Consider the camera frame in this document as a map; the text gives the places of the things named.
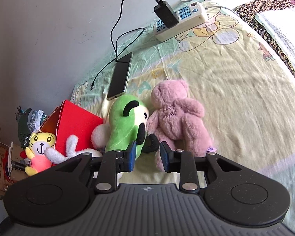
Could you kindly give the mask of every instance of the smartphone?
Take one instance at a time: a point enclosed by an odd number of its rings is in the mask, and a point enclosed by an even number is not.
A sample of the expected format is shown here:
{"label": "smartphone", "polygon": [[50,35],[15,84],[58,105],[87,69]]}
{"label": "smartphone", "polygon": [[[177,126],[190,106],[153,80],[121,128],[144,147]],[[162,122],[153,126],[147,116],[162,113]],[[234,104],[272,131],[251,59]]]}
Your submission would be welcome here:
{"label": "smartphone", "polygon": [[126,92],[131,59],[132,53],[118,59],[112,74],[107,100],[117,98]]}

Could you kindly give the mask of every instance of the pink teddy bear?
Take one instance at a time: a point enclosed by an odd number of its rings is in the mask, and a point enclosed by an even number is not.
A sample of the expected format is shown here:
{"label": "pink teddy bear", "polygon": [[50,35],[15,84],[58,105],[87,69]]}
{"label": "pink teddy bear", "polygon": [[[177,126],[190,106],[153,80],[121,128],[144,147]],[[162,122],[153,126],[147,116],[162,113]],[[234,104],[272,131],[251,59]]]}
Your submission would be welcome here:
{"label": "pink teddy bear", "polygon": [[[148,133],[160,142],[166,141],[176,150],[174,140],[186,140],[186,150],[194,156],[205,156],[212,147],[212,139],[203,125],[205,110],[197,100],[188,98],[188,84],[184,80],[165,80],[154,87],[151,101],[155,111],[147,121]],[[159,150],[156,166],[164,171]]]}

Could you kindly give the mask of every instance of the stuffed animal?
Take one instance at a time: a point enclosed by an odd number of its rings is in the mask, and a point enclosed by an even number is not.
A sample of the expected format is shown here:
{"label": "stuffed animal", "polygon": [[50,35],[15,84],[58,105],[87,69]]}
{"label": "stuffed animal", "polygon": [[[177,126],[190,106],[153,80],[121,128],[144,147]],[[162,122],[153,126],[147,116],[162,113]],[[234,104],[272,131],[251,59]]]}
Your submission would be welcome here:
{"label": "stuffed animal", "polygon": [[142,148],[148,153],[156,151],[159,143],[150,141],[150,146],[145,146],[147,137],[146,123],[149,111],[137,97],[122,95],[116,99],[109,111],[108,123],[98,125],[91,136],[94,148],[105,148],[105,151],[126,150],[129,143],[136,141],[136,159]]}
{"label": "stuffed animal", "polygon": [[59,164],[61,162],[64,162],[74,156],[77,156],[82,153],[91,153],[92,157],[100,157],[102,154],[94,149],[84,149],[81,151],[76,151],[76,146],[78,144],[78,137],[76,135],[70,135],[66,141],[66,155],[62,155],[60,152],[58,152],[56,149],[52,147],[48,147],[45,151],[45,156],[54,164]]}
{"label": "stuffed animal", "polygon": [[[204,156],[212,147],[211,137],[203,125],[205,110],[197,100],[188,98],[188,84],[184,80],[165,80],[154,87],[151,101],[155,111],[147,121],[148,133],[160,142],[166,141],[176,150],[174,140],[185,140],[186,150],[194,156]],[[159,150],[156,166],[164,171]]]}
{"label": "stuffed animal", "polygon": [[51,161],[44,155],[46,148],[55,145],[56,136],[51,133],[32,133],[29,147],[25,149],[26,156],[31,160],[30,167],[25,168],[26,174],[35,175],[51,167]]}

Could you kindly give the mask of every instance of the round pad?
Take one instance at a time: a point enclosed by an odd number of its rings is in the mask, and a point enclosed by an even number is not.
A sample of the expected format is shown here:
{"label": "round pad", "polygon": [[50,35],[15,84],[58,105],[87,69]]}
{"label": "round pad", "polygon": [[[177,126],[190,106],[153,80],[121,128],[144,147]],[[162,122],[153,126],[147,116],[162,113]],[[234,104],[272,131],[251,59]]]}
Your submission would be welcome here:
{"label": "round pad", "polygon": [[231,190],[233,198],[244,204],[258,204],[266,200],[268,192],[257,184],[241,184]]}
{"label": "round pad", "polygon": [[60,187],[52,184],[41,184],[27,190],[26,198],[36,205],[48,205],[59,200],[62,196]]}
{"label": "round pad", "polygon": [[54,226],[70,221],[89,203],[89,193],[67,172],[38,173],[9,187],[4,196],[8,215],[30,226]]}

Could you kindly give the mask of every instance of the patterned blanket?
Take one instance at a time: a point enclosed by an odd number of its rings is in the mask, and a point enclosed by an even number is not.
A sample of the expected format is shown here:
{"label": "patterned blanket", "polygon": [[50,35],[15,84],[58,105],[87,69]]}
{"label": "patterned blanket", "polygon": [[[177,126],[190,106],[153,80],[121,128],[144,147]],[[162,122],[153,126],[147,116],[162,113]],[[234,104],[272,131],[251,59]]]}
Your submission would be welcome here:
{"label": "patterned blanket", "polygon": [[[216,4],[198,0],[204,6]],[[271,47],[229,11],[208,10],[209,20],[166,42],[152,26],[124,54],[133,52],[127,93],[138,96],[150,112],[150,93],[165,79],[184,79],[189,96],[205,109],[204,124],[217,152],[284,184],[291,195],[285,223],[295,230],[295,79]],[[121,50],[134,36],[120,45]],[[109,54],[77,83],[71,101],[103,118],[114,63],[90,85],[111,59]],[[142,154],[121,183],[177,183],[175,173],[157,171],[152,154]],[[201,174],[201,185],[204,179]]]}
{"label": "patterned blanket", "polygon": [[254,19],[254,16],[257,13],[270,10],[282,10],[290,7],[295,8],[295,0],[254,0],[236,7],[234,11],[241,17],[242,20],[244,20],[249,26],[251,26],[262,36],[262,38],[279,55],[279,57],[295,77],[295,70],[287,56],[283,53],[272,36],[265,31],[265,28]]}

